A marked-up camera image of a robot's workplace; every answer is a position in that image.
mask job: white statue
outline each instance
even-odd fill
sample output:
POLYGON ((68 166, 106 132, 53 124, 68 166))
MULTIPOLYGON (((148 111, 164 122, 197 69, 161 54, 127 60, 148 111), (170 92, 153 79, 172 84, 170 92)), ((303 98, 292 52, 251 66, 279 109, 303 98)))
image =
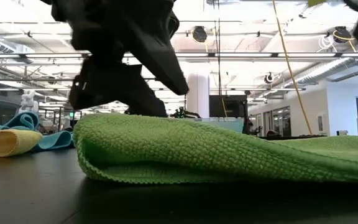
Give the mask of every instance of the white statue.
POLYGON ((19 108, 19 113, 33 111, 38 113, 38 102, 34 101, 35 91, 26 90, 22 94, 22 101, 20 102, 21 107, 19 108))

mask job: towel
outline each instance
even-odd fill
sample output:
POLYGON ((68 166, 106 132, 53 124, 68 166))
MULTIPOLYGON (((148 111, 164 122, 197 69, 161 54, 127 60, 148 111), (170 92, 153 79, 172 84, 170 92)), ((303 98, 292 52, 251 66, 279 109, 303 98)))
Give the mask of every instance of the towel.
MULTIPOLYGON (((0 130, 16 129, 37 131, 39 124, 40 121, 38 114, 29 111, 16 115, 5 125, 0 125, 0 130)), ((66 149, 73 146, 74 142, 72 134, 68 131, 60 131, 58 133, 44 136, 41 141, 34 146, 32 151, 39 152, 47 150, 66 149)))
POLYGON ((15 156, 31 150, 42 139, 36 131, 0 130, 0 157, 15 156))
POLYGON ((358 136, 266 141, 182 119, 94 114, 74 140, 80 167, 98 180, 358 182, 358 136))

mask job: ceiling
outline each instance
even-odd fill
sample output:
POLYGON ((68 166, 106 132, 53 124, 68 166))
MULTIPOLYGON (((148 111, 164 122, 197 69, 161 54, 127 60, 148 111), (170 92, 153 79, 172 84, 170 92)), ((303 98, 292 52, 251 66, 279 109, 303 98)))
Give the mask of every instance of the ceiling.
MULTIPOLYGON (((283 52, 273 5, 270 1, 234 1, 232 4, 221 4, 218 11, 216 6, 214 9, 203 0, 177 0, 173 10, 181 21, 177 33, 172 38, 172 45, 176 52, 216 52, 217 38, 212 30, 218 29, 218 23, 215 22, 218 18, 221 21, 221 52, 283 52), (206 44, 197 43, 191 35, 188 35, 194 26, 204 26, 210 31, 206 44)), ((353 29, 358 20, 358 13, 344 4, 335 1, 307 7, 307 2, 304 1, 280 1, 277 3, 277 11, 288 52, 351 50, 349 44, 332 44, 330 40, 324 38, 327 31, 333 31, 336 26, 346 26, 348 30, 353 29)), ((50 16, 50 6, 41 1, 0 0, 0 41, 6 44, 21 44, 27 46, 30 52, 35 53, 70 53, 75 52, 70 46, 70 33, 68 24, 55 22, 50 16)), ((72 78, 78 74, 81 61, 77 59, 64 61, 76 65, 28 66, 27 73, 32 73, 32 78, 50 76, 72 78)), ((180 63, 182 67, 185 67, 185 74, 190 73, 194 67, 201 67, 204 72, 211 74, 212 80, 218 79, 219 66, 216 61, 209 62, 205 58, 180 63)), ((292 62, 291 68, 293 73, 297 74, 314 64, 315 62, 292 62)), ((13 66, 7 60, 0 60, 0 65, 19 74, 25 72, 23 66, 13 66)), ((270 72, 280 77, 272 83, 272 86, 289 79, 287 63, 283 61, 224 60, 221 62, 220 71, 223 74, 222 84, 226 88, 263 86, 265 85, 264 76, 270 72)), ((143 76, 153 77, 147 69, 144 69, 143 76)), ((210 83, 211 88, 217 88, 216 82, 210 83)), ((54 86, 45 82, 39 84, 43 88, 69 88, 71 82, 59 82, 54 86)), ((152 88, 164 87, 153 80, 149 81, 149 85, 152 88)), ((67 91, 49 93, 49 95, 62 97, 67 95, 67 91)), ((157 96, 162 97, 164 101, 177 101, 170 103, 168 106, 170 110, 183 106, 183 101, 179 99, 183 97, 176 96, 170 91, 157 92, 157 96)))

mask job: yellow towel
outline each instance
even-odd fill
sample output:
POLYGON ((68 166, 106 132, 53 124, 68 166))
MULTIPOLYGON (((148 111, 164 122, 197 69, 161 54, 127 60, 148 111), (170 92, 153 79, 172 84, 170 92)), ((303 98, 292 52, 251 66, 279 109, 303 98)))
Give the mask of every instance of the yellow towel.
POLYGON ((0 157, 23 154, 31 150, 42 139, 36 131, 0 130, 0 157))

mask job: desk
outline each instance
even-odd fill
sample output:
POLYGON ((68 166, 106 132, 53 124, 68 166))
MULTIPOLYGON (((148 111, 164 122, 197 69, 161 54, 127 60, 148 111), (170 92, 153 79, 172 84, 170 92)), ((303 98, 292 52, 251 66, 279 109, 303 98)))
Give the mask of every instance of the desk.
POLYGON ((358 224, 358 185, 104 183, 40 152, 0 159, 0 223, 358 224))

